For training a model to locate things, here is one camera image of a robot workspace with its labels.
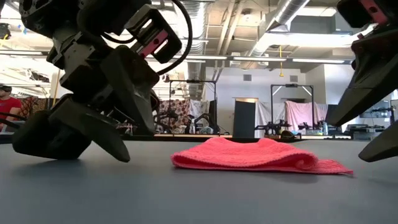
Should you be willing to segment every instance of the red shirt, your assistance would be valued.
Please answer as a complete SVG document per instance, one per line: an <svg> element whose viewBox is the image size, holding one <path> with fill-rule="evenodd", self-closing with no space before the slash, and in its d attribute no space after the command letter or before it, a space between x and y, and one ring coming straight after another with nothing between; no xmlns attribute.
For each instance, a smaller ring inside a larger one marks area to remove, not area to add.
<svg viewBox="0 0 398 224"><path fill-rule="evenodd" d="M8 100L0 100L0 112L10 113L11 108L21 108L21 107L22 107L21 101L13 97L9 98ZM0 114L0 118L6 119L7 116Z"/></svg>

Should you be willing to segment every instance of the person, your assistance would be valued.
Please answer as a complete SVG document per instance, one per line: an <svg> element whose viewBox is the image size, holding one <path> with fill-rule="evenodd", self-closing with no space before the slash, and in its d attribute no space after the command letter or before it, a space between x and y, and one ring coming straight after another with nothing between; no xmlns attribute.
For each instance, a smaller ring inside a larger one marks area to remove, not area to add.
<svg viewBox="0 0 398 224"><path fill-rule="evenodd" d="M22 103L20 100L10 96L11 91L11 86L0 84L0 112L18 115L21 112ZM15 118L3 114L0 114L0 118L8 121L15 120Z"/></svg>

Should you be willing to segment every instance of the gray table surface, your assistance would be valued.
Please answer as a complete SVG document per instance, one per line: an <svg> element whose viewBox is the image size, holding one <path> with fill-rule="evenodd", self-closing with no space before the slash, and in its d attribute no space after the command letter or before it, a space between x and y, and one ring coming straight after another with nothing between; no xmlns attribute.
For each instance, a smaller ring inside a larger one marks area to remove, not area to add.
<svg viewBox="0 0 398 224"><path fill-rule="evenodd" d="M96 145L79 161L0 146L0 223L398 223L398 158L368 164L365 142L294 145L355 177L175 169L192 142L126 142L131 162Z"/></svg>

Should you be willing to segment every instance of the folded towel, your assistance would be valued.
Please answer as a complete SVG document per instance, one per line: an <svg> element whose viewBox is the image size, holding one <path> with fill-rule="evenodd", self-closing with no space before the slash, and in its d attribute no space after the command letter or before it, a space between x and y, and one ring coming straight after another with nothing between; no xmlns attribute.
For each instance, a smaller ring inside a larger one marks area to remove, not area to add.
<svg viewBox="0 0 398 224"><path fill-rule="evenodd" d="M336 161L319 160L312 152L271 139L236 143L225 138L211 138L199 146L176 152L171 159L176 167L189 169L353 174Z"/></svg>

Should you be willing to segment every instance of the ceiling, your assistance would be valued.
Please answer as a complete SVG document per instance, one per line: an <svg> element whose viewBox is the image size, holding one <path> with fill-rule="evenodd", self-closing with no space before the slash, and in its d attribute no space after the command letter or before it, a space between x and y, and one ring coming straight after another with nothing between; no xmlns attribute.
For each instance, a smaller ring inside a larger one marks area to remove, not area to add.
<svg viewBox="0 0 398 224"><path fill-rule="evenodd" d="M331 26L330 23L334 23L335 10L334 6L338 0L312 0L307 4L307 7L299 12L297 19L292 22L292 29L298 29L298 31L305 31L308 35L314 34L318 31L322 34L332 34L332 32L338 29L337 26L330 32L325 31L326 25ZM205 8L205 36L200 38L199 41L205 42L205 55L217 54L217 48L219 47L220 38L222 36L223 27L226 26L227 33L224 37L224 45L221 48L225 50L226 55L231 55L233 52L239 52L244 55L247 51L250 51L256 44L261 35L259 35L259 26L261 26L261 19L271 11L276 9L278 0L245 0L244 2L233 0L216 0L215 2L208 3ZM229 14L228 8L232 8L231 17L229 24L225 24L227 15ZM181 29L185 29L185 21L181 18L175 17L175 13L170 11L162 11L165 19L176 28L176 32ZM20 20L20 15L17 11L13 10L9 6L5 6L1 14L0 22L10 24L12 30L12 37L9 40L1 40L0 50L39 50L49 51L53 45L52 41L44 36L35 34L29 30L24 30L23 24ZM230 44L226 46L226 42L231 34ZM127 34L124 33L123 37L119 39L128 39ZM108 42L112 47L117 44ZM265 51L270 57L295 57L295 58L341 58L341 59L352 59L353 54L349 49L349 46L344 47L311 47L306 45L293 45L291 42L280 42L277 46L268 47ZM2 63L0 65L0 82L8 84L43 84L41 81L33 80L29 76L29 71L35 71L52 79L53 74L57 73L57 68L52 64L47 63L44 58L34 57L22 57L22 56L5 56L2 55ZM149 62L151 67L156 71L164 68L166 65L160 65L158 63ZM267 69L279 68L280 63L272 63L266 67ZM299 68L305 71L306 68L310 67L308 63L284 63L284 68ZM186 79L188 68L187 64L183 63L175 70L169 73L172 79ZM160 95L168 95L169 91L164 89L168 88L169 84L159 82L156 86ZM177 92L175 96L186 95L186 85L176 87ZM36 94L41 95L43 88L29 88L28 91L34 91Z"/></svg>

